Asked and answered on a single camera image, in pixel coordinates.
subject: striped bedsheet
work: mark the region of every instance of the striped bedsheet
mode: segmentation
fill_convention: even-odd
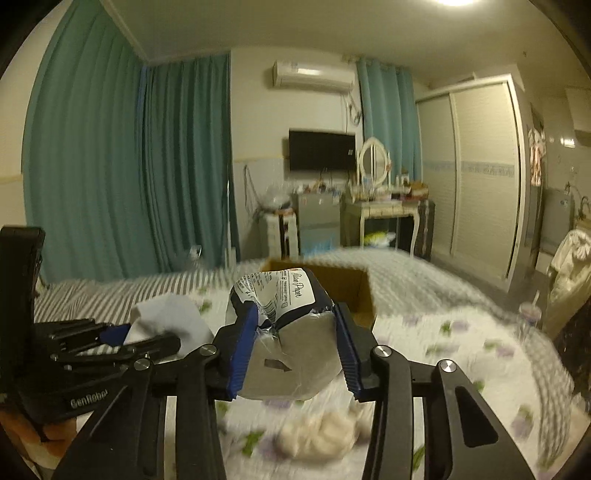
[[[231,288],[240,277],[259,271],[263,260],[242,262],[234,268],[194,270],[152,275],[134,280],[100,283],[66,280],[50,286],[35,301],[36,322],[59,322],[94,318],[97,322],[122,325],[129,321],[132,307],[164,293],[185,295],[200,287]],[[87,353],[106,353],[103,345]]]

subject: oval mirror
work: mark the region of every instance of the oval mirror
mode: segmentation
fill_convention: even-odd
[[[388,177],[391,161],[383,143],[375,137],[368,138],[363,144],[358,163],[361,178],[369,177],[374,186],[381,185]]]

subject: sliding wardrobe door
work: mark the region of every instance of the sliding wardrobe door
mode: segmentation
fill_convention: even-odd
[[[449,95],[418,105],[423,182],[435,202],[433,254],[449,257],[456,210],[456,141]]]
[[[519,207],[519,148],[507,83],[452,93],[458,154],[452,255],[481,277],[507,276]]]

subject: cardboard box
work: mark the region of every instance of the cardboard box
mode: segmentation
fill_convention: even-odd
[[[320,285],[335,303],[345,302],[357,325],[373,328],[375,307],[369,289],[369,276],[365,270],[348,267],[328,267],[300,261],[269,259],[261,268],[262,272],[309,268]]]

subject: white towel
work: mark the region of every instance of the white towel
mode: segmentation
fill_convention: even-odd
[[[174,333],[181,348],[174,358],[184,358],[196,348],[211,343],[213,333],[195,303],[186,296],[168,293],[136,304],[130,312],[131,328],[125,344]]]

